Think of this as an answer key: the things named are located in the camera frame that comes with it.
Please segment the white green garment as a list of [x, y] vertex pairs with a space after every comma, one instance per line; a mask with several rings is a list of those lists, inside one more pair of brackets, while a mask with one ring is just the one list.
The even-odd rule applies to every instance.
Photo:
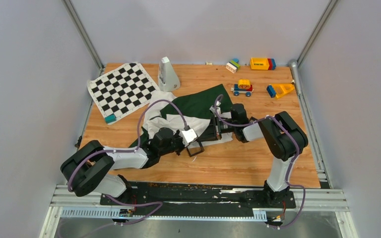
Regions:
[[150, 100], [150, 103], [155, 103], [155, 105], [142, 114], [141, 144], [145, 140], [153, 138], [155, 133], [163, 127], [173, 131], [183, 129], [184, 121], [198, 135], [201, 135], [210, 123], [213, 116], [210, 108], [219, 95], [223, 95], [223, 98], [218, 108], [222, 113], [229, 113], [232, 101], [222, 84], [179, 97], [174, 96], [171, 92], [155, 92]]

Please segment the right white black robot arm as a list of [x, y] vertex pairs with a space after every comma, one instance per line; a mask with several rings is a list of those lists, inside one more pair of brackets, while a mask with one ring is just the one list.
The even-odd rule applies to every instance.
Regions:
[[268, 179], [264, 183], [264, 202], [276, 207], [283, 201], [283, 192], [291, 184], [289, 177], [297, 157], [308, 145], [308, 138], [293, 118], [282, 111], [264, 119], [248, 118], [243, 104], [233, 104], [229, 119], [213, 112], [208, 127], [198, 138], [198, 143], [218, 141], [225, 133], [233, 133], [242, 143], [263, 138], [272, 155], [273, 163]]

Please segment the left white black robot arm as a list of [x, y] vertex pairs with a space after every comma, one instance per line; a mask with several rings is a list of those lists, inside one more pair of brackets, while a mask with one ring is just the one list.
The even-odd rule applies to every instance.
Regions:
[[126, 205], [132, 199], [127, 180], [123, 176], [113, 176], [109, 171], [150, 168], [164, 155], [179, 155], [196, 139], [196, 132], [189, 127], [176, 132], [163, 127], [153, 138], [141, 142], [138, 149], [112, 148], [92, 140], [64, 161], [60, 170], [68, 181], [69, 191], [76, 196], [98, 192]]

